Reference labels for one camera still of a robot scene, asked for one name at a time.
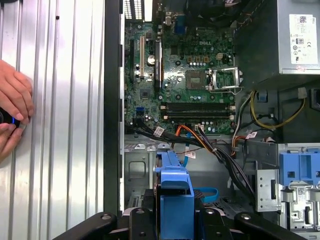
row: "fingernail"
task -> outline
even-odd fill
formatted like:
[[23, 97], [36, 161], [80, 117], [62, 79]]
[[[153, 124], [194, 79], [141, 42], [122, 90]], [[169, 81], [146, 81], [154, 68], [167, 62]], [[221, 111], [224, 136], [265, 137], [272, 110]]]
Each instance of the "fingernail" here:
[[13, 132], [16, 129], [16, 125], [10, 124], [9, 131]]
[[24, 119], [24, 116], [22, 116], [21, 113], [18, 113], [16, 116], [15, 116], [15, 119], [17, 119], [18, 121], [22, 121]]
[[23, 132], [24, 130], [22, 128], [17, 128], [12, 135], [21, 137]]

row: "white pci slot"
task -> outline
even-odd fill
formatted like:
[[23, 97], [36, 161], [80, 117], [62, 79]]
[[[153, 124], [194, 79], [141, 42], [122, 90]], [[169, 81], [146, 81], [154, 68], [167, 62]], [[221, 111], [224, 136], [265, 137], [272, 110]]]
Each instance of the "white pci slot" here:
[[140, 37], [140, 76], [145, 75], [145, 36]]

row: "corrugated metal panel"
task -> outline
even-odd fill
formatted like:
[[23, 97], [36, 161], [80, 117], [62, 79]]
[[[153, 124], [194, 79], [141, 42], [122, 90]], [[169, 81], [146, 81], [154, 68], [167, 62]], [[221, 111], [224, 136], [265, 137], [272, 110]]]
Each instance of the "corrugated metal panel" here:
[[33, 80], [36, 114], [0, 165], [0, 239], [46, 240], [103, 210], [104, 0], [0, 11], [1, 59]]

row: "blue cable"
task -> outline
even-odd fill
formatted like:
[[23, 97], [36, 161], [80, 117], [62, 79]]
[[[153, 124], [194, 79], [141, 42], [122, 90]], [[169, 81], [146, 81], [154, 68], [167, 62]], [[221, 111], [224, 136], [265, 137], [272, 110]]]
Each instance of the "blue cable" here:
[[[186, 137], [187, 137], [187, 138], [191, 138], [191, 133], [190, 133], [190, 132], [187, 132]], [[186, 144], [185, 144], [185, 147], [186, 147], [186, 148], [189, 147], [189, 146], [190, 146], [189, 143], [186, 143]], [[186, 166], [187, 166], [188, 160], [189, 160], [189, 157], [184, 156], [184, 163], [183, 163], [183, 165], [182, 165], [183, 167], [186, 167]]]

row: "finger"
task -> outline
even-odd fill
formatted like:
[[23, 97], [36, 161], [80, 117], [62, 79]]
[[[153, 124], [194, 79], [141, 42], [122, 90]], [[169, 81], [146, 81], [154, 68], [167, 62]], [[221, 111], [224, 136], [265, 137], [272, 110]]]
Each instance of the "finger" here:
[[15, 90], [17, 90], [22, 95], [26, 109], [28, 111], [28, 115], [32, 116], [34, 114], [34, 103], [32, 101], [29, 90], [20, 81], [17, 81], [17, 79], [13, 76], [6, 76], [5, 79]]
[[22, 95], [6, 81], [1, 83], [0, 90], [11, 100], [13, 105], [16, 106], [16, 108], [22, 114], [23, 119], [28, 119], [28, 110]]
[[0, 153], [3, 152], [8, 139], [10, 138], [11, 134], [13, 133], [13, 131], [16, 129], [16, 125], [14, 124], [10, 124], [8, 126], [8, 129], [5, 130], [1, 135], [0, 135]]
[[22, 121], [24, 119], [24, 116], [22, 116], [18, 108], [16, 108], [16, 106], [13, 105], [10, 99], [1, 90], [0, 90], [0, 104], [3, 110], [5, 110], [8, 114], [10, 114], [12, 117], [17, 119], [18, 121]]
[[24, 130], [22, 128], [17, 128], [14, 130], [3, 148], [0, 158], [6, 158], [10, 155], [10, 153], [15, 149], [21, 140], [23, 131]]
[[3, 134], [8, 128], [9, 128], [9, 124], [8, 123], [0, 124], [0, 135]]
[[22, 83], [26, 87], [26, 89], [28, 89], [30, 95], [32, 96], [33, 88], [27, 76], [23, 75], [21, 72], [18, 71], [14, 72], [13, 75], [16, 79], [20, 81], [20, 83]]

